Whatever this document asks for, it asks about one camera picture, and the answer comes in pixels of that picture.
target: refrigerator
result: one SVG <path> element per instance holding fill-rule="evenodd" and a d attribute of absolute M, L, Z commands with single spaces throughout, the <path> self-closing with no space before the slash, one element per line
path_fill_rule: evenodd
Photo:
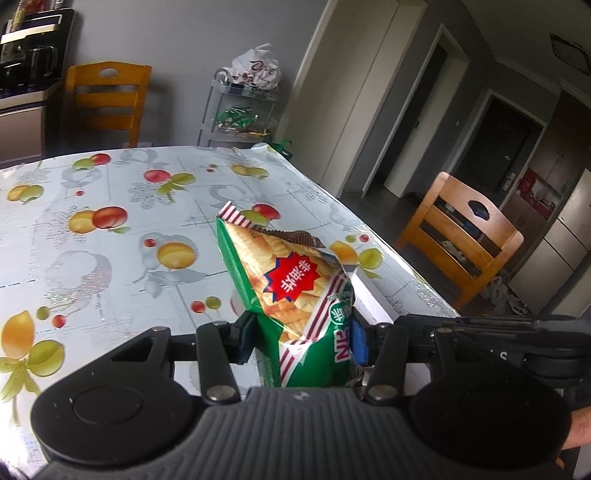
<path fill-rule="evenodd" d="M 558 218 L 509 286 L 533 313 L 539 313 L 590 251 L 591 171 L 585 170 Z"/>

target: wooden chair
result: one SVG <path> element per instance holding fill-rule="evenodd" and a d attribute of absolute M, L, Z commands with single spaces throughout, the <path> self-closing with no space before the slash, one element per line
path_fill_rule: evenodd
<path fill-rule="evenodd" d="M 480 229 L 488 238 L 481 237 L 481 243 L 496 245 L 495 250 L 498 251 L 496 256 L 489 253 L 449 215 L 434 205 L 438 198 L 451 205 L 457 213 Z M 421 228 L 423 222 L 446 237 L 472 262 L 478 269 L 474 270 L 476 273 L 474 276 Z M 489 199 L 442 171 L 437 175 L 421 205 L 396 242 L 395 248 L 401 251 L 406 244 L 413 244 L 460 287 L 462 292 L 454 303 L 454 307 L 458 309 L 470 302 L 496 276 L 522 242 L 523 235 Z"/>
<path fill-rule="evenodd" d="M 107 69 L 113 69 L 113 75 L 101 76 Z M 66 96 L 70 107 L 76 109 L 131 108 L 130 115 L 105 115 L 98 112 L 93 116 L 74 115 L 76 125 L 91 130 L 128 130 L 129 146 L 137 147 L 139 126 L 144 110 L 144 101 L 152 67 L 133 65 L 118 61 L 104 61 L 88 65 L 76 65 L 68 69 L 66 78 Z M 134 92 L 76 93 L 77 87 L 137 87 Z"/>

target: fruit-patterned tablecloth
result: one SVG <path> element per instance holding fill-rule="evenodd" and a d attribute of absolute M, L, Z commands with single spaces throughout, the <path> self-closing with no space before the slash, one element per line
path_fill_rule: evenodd
<path fill-rule="evenodd" d="M 456 312 L 338 200 L 266 145 L 67 155 L 0 171 L 0 460 L 44 463 L 36 395 L 133 336 L 243 309 L 216 242 L 231 200 L 250 220 L 320 237 L 399 313 Z M 256 365 L 235 366 L 245 393 Z M 197 393 L 192 364 L 176 380 Z"/>

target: finger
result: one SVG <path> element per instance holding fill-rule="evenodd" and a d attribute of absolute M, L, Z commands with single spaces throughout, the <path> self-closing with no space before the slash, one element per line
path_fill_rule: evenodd
<path fill-rule="evenodd" d="M 563 450 L 591 443 L 591 407 L 581 408 L 572 414 L 572 425 Z"/>

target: green snack bag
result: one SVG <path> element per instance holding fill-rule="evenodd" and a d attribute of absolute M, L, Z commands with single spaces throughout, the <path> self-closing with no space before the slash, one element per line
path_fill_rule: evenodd
<path fill-rule="evenodd" d="M 258 316 L 263 383 L 344 385 L 353 290 L 336 257 L 308 232 L 267 230 L 230 202 L 217 215 L 217 241 L 242 302 Z"/>

